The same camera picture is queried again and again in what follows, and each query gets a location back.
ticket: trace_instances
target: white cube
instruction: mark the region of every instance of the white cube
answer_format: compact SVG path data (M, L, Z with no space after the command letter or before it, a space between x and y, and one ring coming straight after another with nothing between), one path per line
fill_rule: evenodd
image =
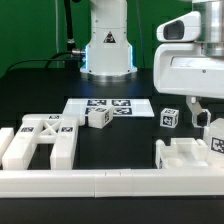
M100 106L88 114L89 127L102 129L113 120L114 106Z
M160 126L175 128L178 124L179 110L165 108L161 112Z
M204 132L204 141L209 151L207 162L213 166L224 167L224 119L219 118L211 123Z

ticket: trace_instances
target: cable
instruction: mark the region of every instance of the cable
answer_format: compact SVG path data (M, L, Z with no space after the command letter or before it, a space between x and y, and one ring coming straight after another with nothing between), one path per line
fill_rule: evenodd
M140 15L139 0L136 0L136 9L137 9L137 17L138 17L138 26L139 26L139 33L140 33L140 41L141 41L143 68L146 68L145 67L145 47L144 47L144 38L143 38L143 32L142 32L142 21L141 21L141 15Z
M56 30L56 51L59 53L59 13L58 13L59 7L58 7L58 0L55 0L55 30Z
M67 49L72 50L76 48L76 43L73 37L73 25L72 25L72 13L71 13L71 2L70 0L64 0L65 6L65 16L66 16L66 23L67 23Z
M71 55L72 54L72 52L71 51L65 51L65 52L60 52L60 53L57 53L57 54L55 54L54 56L52 56L51 58L50 58L50 60L47 62L47 64L45 65L45 68L48 68L49 67L49 65L51 64L51 60L53 60L53 59L56 59L56 58L58 58L58 57L60 57L60 56L63 56L63 55Z
M28 62L48 62L48 61L70 61L71 59L31 59L31 60L25 60L25 61L19 61L16 62L15 64L10 65L7 69L5 74L7 74L13 67L15 67L16 65L19 64L23 64L23 63L28 63Z

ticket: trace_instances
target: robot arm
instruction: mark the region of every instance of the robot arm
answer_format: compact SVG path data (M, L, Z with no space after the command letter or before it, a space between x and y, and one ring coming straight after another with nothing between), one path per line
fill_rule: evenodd
M224 99L224 1L193 0L192 6L157 29L165 44L155 54L154 84L161 93L186 95L194 126L204 126L209 122L200 120L210 115L200 97Z

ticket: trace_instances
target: black tabletop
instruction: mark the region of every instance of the black tabletop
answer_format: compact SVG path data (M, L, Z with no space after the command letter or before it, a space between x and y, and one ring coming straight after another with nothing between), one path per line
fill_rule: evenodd
M152 118L114 118L104 129L79 128L74 169L155 168L155 142L202 138L191 124L184 96L159 94L152 70L113 84L88 82L64 69L16 69L0 79L0 127L21 125L25 114L62 113L69 98L149 99ZM224 117L224 101L202 99L212 120ZM164 108L179 110L176 128L160 127ZM49 169L51 146L40 146L29 169ZM222 223L224 197L1 199L2 223Z

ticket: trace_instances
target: green wall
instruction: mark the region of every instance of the green wall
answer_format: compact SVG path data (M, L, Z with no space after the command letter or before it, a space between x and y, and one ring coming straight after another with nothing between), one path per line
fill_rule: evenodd
M128 2L128 40L135 49L135 64L141 68L142 52L136 13L136 0ZM159 42L159 24L191 11L191 4L178 0L139 0L146 67L152 68ZM59 7L59 49L66 50L66 26L63 0ZM90 39L90 3L72 3L74 36L78 47ZM55 0L0 0L0 76L12 63L26 59L48 59L56 53ZM43 63L20 67L43 67Z

